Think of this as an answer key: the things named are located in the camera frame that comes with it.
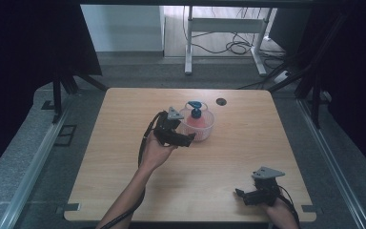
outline white desk leg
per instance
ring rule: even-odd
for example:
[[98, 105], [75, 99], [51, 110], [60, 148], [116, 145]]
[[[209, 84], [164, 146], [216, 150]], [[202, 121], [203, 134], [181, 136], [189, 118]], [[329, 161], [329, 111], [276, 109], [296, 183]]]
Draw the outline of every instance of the white desk leg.
[[266, 69], [264, 68], [263, 62], [260, 59], [259, 51], [260, 51], [261, 42], [263, 41], [264, 34], [266, 33], [267, 26], [269, 24], [269, 19], [270, 19], [271, 14], [272, 14], [272, 8], [269, 8], [269, 11], [267, 12], [266, 17], [263, 19], [261, 30], [260, 30], [260, 33], [258, 34], [255, 45], [254, 45], [254, 47], [251, 48], [252, 56], [254, 57], [254, 63], [256, 64], [259, 74], [261, 76], [265, 76], [267, 73], [266, 73]]
[[192, 22], [193, 22], [193, 6], [189, 6], [189, 18], [187, 21], [187, 45], [186, 45], [186, 62], [184, 67], [185, 74], [192, 74]]

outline human hand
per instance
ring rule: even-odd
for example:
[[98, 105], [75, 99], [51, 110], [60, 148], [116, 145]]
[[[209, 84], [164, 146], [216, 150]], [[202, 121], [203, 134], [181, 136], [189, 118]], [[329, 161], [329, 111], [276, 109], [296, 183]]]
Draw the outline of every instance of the human hand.
[[298, 229], [294, 216], [287, 204], [277, 198], [273, 206], [260, 203], [259, 206], [266, 212], [270, 220], [280, 229]]
[[163, 146], [160, 144], [153, 131], [151, 131], [147, 138], [140, 167], [150, 171], [155, 170], [169, 158], [174, 149], [177, 149], [177, 146]]

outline white metal stand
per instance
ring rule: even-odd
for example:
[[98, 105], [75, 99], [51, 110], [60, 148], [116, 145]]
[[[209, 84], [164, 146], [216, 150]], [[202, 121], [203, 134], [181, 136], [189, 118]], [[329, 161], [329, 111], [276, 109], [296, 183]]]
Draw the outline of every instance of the white metal stand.
[[185, 74], [192, 73], [192, 32], [193, 31], [214, 31], [214, 32], [240, 32], [258, 33], [254, 47], [251, 47], [252, 56], [260, 75], [266, 75], [263, 62], [260, 59], [260, 45], [269, 24], [272, 8], [263, 19], [231, 19], [231, 18], [193, 18], [193, 6], [189, 6], [189, 17], [187, 27], [186, 63]]

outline transparent plastic bucket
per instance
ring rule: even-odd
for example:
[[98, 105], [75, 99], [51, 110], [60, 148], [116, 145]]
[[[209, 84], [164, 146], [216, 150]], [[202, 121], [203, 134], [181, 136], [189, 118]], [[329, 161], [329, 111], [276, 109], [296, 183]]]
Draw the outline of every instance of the transparent plastic bucket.
[[187, 118], [192, 115], [192, 109], [188, 108], [187, 103], [184, 109], [180, 110], [180, 114], [184, 116], [184, 119], [180, 123], [180, 133], [183, 135], [188, 135], [195, 133], [194, 141], [202, 141], [207, 139], [207, 137], [210, 136], [213, 126], [214, 126], [214, 115], [208, 110], [207, 104], [201, 102], [203, 105], [205, 105], [206, 109], [201, 110], [201, 116], [204, 117], [204, 121], [206, 126], [204, 128], [198, 128], [190, 126], [187, 123]]

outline person's left hand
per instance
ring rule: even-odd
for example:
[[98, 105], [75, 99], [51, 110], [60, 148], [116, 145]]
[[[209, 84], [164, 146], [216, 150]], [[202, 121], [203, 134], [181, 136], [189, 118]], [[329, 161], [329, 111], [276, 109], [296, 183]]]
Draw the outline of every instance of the person's left hand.
[[147, 168], [151, 171], [155, 170], [169, 158], [174, 149], [177, 149], [177, 146], [163, 146], [160, 144], [153, 131], [151, 131], [147, 138], [140, 167]]

